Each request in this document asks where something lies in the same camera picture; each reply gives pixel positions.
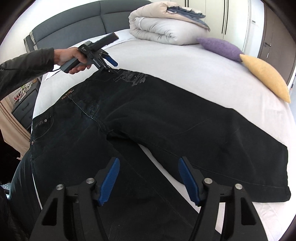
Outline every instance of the gray upholstered headboard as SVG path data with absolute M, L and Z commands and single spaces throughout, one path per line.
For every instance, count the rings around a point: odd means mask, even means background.
M 127 29 L 130 13 L 149 3 L 147 0 L 104 0 L 68 9 L 35 27 L 24 39 L 26 50 L 69 48 L 89 38 Z

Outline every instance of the brown door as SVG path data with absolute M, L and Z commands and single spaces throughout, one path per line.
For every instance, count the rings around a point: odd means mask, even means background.
M 296 43 L 275 13 L 266 6 L 264 11 L 265 34 L 263 32 L 259 58 L 271 64 L 288 84 L 295 66 Z

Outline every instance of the curtain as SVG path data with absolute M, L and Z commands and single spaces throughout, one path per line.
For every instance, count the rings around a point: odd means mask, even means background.
M 11 114 L 8 97 L 0 101 L 0 129 L 4 141 L 17 150 L 21 158 L 30 147 L 30 133 Z

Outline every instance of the metal screw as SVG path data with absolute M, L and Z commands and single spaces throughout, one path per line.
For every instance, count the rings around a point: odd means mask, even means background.
M 235 184 L 235 188 L 238 190 L 242 190 L 242 185 L 237 183 L 237 184 Z
M 62 190 L 63 188 L 64 188 L 64 185 L 63 184 L 57 185 L 57 190 Z
M 213 182 L 213 180 L 208 178 L 208 177 L 205 178 L 204 181 L 205 181 L 206 184 L 211 184 Z
M 88 178 L 88 179 L 86 180 L 86 183 L 87 183 L 87 184 L 92 184 L 92 183 L 94 183 L 94 179 L 93 179 L 93 178 Z

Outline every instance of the mattress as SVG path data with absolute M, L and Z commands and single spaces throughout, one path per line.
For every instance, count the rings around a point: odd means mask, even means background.
M 200 45 L 165 45 L 135 39 L 129 30 L 116 32 L 119 40 L 105 47 L 118 62 L 117 68 L 153 75 L 182 89 L 227 108 L 233 108 L 247 120 L 264 130 L 288 148 L 288 186 L 291 198 L 284 203 L 253 203 L 262 221 L 269 241 L 278 241 L 296 214 L 296 125 L 289 105 L 276 97 L 262 82 L 253 76 L 242 63 L 234 62 L 203 49 Z M 43 78 L 33 117 L 52 106 L 69 88 L 90 77 L 97 69 L 74 75 L 51 73 Z M 141 146 L 156 167 L 178 192 L 199 212 L 190 201 L 185 186 L 176 181 Z M 221 203 L 216 230 L 221 233 L 225 204 Z

